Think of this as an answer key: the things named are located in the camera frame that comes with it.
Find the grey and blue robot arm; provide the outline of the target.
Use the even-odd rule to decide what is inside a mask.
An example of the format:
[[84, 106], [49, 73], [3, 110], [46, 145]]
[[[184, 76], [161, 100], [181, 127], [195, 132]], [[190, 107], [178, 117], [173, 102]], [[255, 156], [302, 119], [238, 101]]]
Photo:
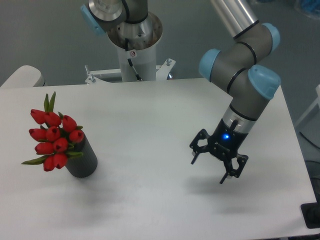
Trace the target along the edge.
[[[248, 160], [238, 150], [280, 86], [280, 77], [259, 65], [280, 43], [280, 33], [260, 23], [245, 0], [214, 0], [212, 5], [234, 39], [227, 51], [208, 50], [199, 73], [226, 92], [232, 101], [213, 134], [202, 129], [190, 144], [194, 158], [210, 153], [222, 161], [225, 178], [238, 178]], [[160, 78], [154, 46], [162, 24], [145, 0], [90, 0], [80, 8], [83, 19], [97, 35], [108, 35], [118, 49], [124, 82]]]

